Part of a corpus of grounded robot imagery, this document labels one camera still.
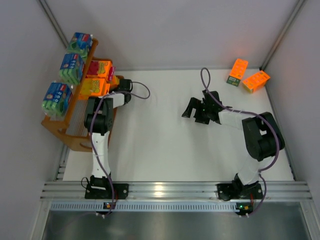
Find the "pink scrubber sponge box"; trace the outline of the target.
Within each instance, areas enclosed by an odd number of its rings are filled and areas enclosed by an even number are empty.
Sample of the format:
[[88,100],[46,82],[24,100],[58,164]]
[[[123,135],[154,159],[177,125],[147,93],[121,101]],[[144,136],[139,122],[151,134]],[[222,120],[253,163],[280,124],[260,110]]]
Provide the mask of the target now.
[[109,60],[92,60],[90,62],[86,78],[105,79],[110,82],[114,76],[115,67]]

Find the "orange green box yellow sponge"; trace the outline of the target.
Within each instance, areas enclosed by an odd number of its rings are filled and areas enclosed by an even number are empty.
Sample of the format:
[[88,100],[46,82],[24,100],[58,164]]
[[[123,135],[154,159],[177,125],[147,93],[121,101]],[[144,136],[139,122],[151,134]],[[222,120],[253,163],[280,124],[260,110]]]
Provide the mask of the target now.
[[113,75],[111,80],[108,83],[109,83],[109,90],[113,91],[119,86],[120,79],[116,75]]

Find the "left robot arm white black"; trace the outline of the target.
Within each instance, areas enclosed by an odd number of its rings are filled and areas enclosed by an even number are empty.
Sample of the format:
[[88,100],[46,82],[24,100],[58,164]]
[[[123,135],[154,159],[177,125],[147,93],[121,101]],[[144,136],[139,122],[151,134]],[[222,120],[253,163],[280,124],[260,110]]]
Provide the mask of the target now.
[[106,96],[90,96],[84,115],[92,147],[92,173],[87,181],[86,199],[111,199],[115,197],[109,164],[109,136],[114,124],[114,109],[131,100],[133,84],[130,79],[120,79],[119,86]]

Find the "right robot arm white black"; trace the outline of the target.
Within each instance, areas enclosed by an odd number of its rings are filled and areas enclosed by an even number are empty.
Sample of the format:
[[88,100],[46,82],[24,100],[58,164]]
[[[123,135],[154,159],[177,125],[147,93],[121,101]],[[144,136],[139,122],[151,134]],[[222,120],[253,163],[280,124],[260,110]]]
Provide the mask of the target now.
[[236,128],[243,132],[248,158],[230,183],[217,185],[218,199],[223,201],[238,199],[262,199],[262,187],[259,183],[260,163],[267,158],[278,156],[285,147],[282,133],[270,112],[261,114],[223,107],[217,91],[203,90],[203,98],[192,97],[181,115],[194,117],[195,122]]

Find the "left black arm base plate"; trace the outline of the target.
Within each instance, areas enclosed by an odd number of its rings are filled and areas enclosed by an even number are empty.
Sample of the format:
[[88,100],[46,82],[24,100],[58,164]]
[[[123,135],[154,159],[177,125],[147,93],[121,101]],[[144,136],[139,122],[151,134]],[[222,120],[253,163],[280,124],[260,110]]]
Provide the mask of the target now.
[[116,183],[113,185],[113,192],[109,184],[106,186],[87,185],[84,198],[89,200],[111,200],[112,198],[125,200],[129,194],[129,185],[126,183]]

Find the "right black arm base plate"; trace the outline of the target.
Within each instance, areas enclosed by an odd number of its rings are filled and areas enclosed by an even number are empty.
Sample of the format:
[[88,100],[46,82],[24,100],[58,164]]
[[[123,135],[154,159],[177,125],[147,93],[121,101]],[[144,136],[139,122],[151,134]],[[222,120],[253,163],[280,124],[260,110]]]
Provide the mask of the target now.
[[253,197],[254,200],[262,199],[263,191],[259,183],[251,185],[236,185],[232,183],[219,183],[217,187],[217,197],[219,200],[250,200]]

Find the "blue green sponge pack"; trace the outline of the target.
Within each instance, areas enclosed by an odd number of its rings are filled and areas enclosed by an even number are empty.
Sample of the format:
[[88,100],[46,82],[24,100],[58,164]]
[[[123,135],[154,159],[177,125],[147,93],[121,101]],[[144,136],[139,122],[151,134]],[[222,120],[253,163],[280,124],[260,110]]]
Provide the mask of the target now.
[[84,65],[84,61],[78,53],[66,53],[58,72],[62,82],[79,85],[83,77]]
[[70,54],[79,54],[82,60],[86,62],[92,44],[92,34],[75,32],[69,41],[66,52]]
[[73,93],[68,84],[52,82],[44,96],[41,107],[49,117],[64,117]]

